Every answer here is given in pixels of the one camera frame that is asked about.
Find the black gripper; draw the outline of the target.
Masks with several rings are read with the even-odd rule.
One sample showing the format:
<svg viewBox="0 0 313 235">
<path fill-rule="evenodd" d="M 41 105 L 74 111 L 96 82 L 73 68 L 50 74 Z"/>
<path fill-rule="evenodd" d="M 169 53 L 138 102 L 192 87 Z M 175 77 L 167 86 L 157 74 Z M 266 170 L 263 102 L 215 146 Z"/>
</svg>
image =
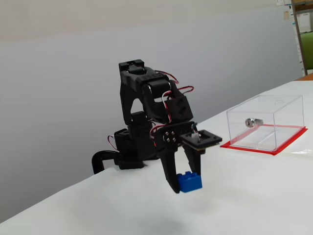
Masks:
<svg viewBox="0 0 313 235">
<path fill-rule="evenodd" d="M 189 147 L 198 144 L 198 129 L 193 121 L 163 126 L 155 132 L 156 153 L 161 159 L 165 178 L 175 193 L 180 192 L 175 163 L 180 143 L 186 144 L 183 149 L 191 171 L 201 176 L 201 152 Z"/>
</svg>

